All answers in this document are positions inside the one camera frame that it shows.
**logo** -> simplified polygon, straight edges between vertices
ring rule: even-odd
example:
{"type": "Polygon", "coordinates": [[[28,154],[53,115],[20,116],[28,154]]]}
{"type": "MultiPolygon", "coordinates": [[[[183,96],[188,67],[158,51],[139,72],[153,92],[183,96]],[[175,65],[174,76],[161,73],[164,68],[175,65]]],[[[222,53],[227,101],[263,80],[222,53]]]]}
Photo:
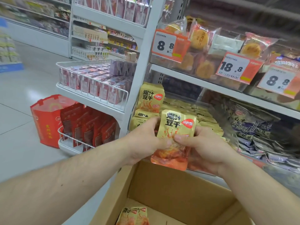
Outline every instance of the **logo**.
{"type": "Polygon", "coordinates": [[[161,101],[161,99],[163,98],[163,94],[156,94],[154,98],[157,99],[158,101],[161,101]]]}
{"type": "Polygon", "coordinates": [[[181,124],[183,124],[185,127],[191,129],[193,127],[194,124],[194,120],[193,119],[185,119],[181,122],[181,124]]]}
{"type": "Polygon", "coordinates": [[[238,116],[241,116],[241,115],[243,115],[244,113],[243,113],[242,111],[236,111],[235,114],[238,115],[238,116]]]}

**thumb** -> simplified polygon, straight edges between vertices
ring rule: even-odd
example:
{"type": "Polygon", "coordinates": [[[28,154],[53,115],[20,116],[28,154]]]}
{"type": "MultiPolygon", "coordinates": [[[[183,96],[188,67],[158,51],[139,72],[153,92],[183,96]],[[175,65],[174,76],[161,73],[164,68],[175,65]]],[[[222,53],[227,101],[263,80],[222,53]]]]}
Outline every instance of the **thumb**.
{"type": "Polygon", "coordinates": [[[156,140],[156,148],[157,149],[167,149],[172,145],[172,140],[169,138],[160,139],[157,138],[156,140]]]}
{"type": "Polygon", "coordinates": [[[187,136],[182,136],[182,135],[176,134],[174,136],[174,140],[183,146],[188,146],[188,147],[192,147],[192,148],[195,148],[199,145],[199,139],[196,136],[187,137],[187,136]]]}

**hand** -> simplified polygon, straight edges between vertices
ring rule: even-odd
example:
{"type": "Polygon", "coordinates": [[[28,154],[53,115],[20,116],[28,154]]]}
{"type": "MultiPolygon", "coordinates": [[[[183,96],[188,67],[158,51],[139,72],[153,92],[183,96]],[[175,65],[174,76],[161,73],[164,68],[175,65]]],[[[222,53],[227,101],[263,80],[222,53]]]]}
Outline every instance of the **hand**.
{"type": "Polygon", "coordinates": [[[199,165],[209,173],[220,176],[223,165],[230,163],[236,153],[223,139],[209,127],[197,126],[194,137],[175,135],[174,140],[184,146],[195,148],[200,155],[199,165]]]}
{"type": "Polygon", "coordinates": [[[128,165],[152,155],[157,149],[167,149],[171,146],[170,139],[160,139],[154,135],[159,120],[160,117],[152,117],[122,138],[129,154],[128,165]]]}

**tiled floor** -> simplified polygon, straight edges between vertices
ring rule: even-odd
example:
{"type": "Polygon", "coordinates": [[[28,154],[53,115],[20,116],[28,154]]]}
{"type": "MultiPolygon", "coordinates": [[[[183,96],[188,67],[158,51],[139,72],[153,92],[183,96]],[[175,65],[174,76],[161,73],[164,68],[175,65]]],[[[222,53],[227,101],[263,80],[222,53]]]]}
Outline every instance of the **tiled floor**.
{"type": "MultiPolygon", "coordinates": [[[[61,150],[43,145],[30,106],[57,94],[55,63],[71,59],[16,42],[25,70],[0,73],[0,182],[68,158],[61,150]]],[[[103,198],[101,189],[64,225],[88,224],[103,198]]]]}

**red gift bag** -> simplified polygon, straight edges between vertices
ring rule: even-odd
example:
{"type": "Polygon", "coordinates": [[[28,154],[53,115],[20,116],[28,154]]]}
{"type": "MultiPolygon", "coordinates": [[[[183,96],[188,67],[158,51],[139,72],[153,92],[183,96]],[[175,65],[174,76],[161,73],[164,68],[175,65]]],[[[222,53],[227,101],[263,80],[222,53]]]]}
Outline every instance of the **red gift bag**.
{"type": "Polygon", "coordinates": [[[60,110],[75,103],[76,101],[62,95],[51,95],[30,106],[42,144],[59,148],[57,130],[62,126],[60,110]]]}

